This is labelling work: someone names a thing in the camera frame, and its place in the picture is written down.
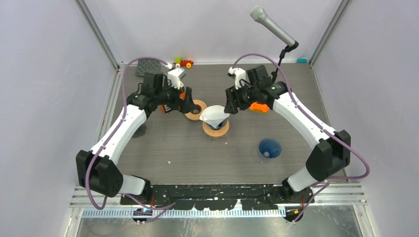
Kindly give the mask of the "wooden ring dripper stand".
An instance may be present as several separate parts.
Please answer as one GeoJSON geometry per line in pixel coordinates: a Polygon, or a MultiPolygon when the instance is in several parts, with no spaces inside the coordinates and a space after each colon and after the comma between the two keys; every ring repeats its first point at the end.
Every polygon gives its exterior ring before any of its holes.
{"type": "Polygon", "coordinates": [[[194,99],[193,102],[195,104],[195,109],[185,114],[185,116],[191,121],[199,121],[203,110],[207,108],[207,104],[204,101],[198,99],[194,99]]]}

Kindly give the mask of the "white paper coffee filter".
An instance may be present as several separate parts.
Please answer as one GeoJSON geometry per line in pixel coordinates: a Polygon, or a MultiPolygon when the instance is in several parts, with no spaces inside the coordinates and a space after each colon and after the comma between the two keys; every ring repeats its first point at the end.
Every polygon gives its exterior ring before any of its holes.
{"type": "Polygon", "coordinates": [[[228,118],[229,116],[230,114],[226,114],[224,112],[224,106],[213,105],[203,110],[200,116],[200,120],[205,123],[210,123],[210,124],[214,122],[215,125],[217,125],[218,123],[228,118]]]}

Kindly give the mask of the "blue glass dripper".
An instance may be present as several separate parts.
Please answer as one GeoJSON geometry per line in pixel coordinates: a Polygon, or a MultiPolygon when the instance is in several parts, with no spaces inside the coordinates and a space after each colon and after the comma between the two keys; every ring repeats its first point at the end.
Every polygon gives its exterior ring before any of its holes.
{"type": "Polygon", "coordinates": [[[258,145],[259,152],[265,158],[277,158],[282,152],[282,146],[274,138],[264,138],[258,145]]]}
{"type": "Polygon", "coordinates": [[[222,129],[228,122],[228,119],[224,119],[223,121],[221,121],[220,123],[218,123],[217,125],[215,125],[215,123],[213,122],[212,124],[207,123],[207,125],[209,126],[210,129],[212,130],[220,130],[222,129]]]}

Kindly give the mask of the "orange coffee filter box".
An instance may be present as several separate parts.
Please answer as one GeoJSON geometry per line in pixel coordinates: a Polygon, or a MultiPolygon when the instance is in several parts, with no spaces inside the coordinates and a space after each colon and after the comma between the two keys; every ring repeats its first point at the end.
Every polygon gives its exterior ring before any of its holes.
{"type": "MultiPolygon", "coordinates": [[[[184,91],[184,92],[181,92],[180,93],[180,95],[179,95],[179,99],[178,99],[178,101],[177,102],[179,102],[179,101],[183,101],[184,99],[185,99],[185,94],[186,94],[186,92],[184,91]]],[[[171,111],[173,111],[173,110],[177,110],[178,109],[178,107],[179,107],[179,105],[177,105],[176,103],[172,103],[172,104],[165,104],[165,105],[160,105],[159,106],[159,108],[161,109],[161,111],[164,113],[164,114],[168,114],[168,113],[170,113],[171,111]]]]}

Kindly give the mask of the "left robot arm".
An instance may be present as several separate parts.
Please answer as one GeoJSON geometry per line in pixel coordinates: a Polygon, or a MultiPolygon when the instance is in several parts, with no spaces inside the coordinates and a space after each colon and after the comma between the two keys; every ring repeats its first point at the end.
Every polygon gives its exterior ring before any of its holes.
{"type": "Polygon", "coordinates": [[[174,69],[167,74],[145,73],[136,92],[126,99],[120,115],[106,134],[88,151],[79,151],[76,166],[82,187],[107,197],[131,194],[139,204],[147,204],[152,192],[147,179],[123,175],[117,168],[122,151],[159,106],[187,114],[195,109],[192,89],[181,81],[185,72],[174,69]]]}

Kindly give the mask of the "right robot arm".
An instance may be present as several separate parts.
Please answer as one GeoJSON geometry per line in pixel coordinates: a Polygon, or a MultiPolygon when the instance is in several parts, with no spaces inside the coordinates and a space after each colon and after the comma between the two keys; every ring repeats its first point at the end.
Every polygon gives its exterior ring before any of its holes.
{"type": "Polygon", "coordinates": [[[273,82],[264,65],[250,70],[229,68],[228,76],[234,86],[225,90],[225,113],[236,114],[254,102],[266,104],[285,118],[306,140],[312,149],[305,166],[283,181],[282,196],[296,202],[302,190],[322,182],[350,163],[350,135],[337,132],[310,112],[283,81],[273,82]]]}

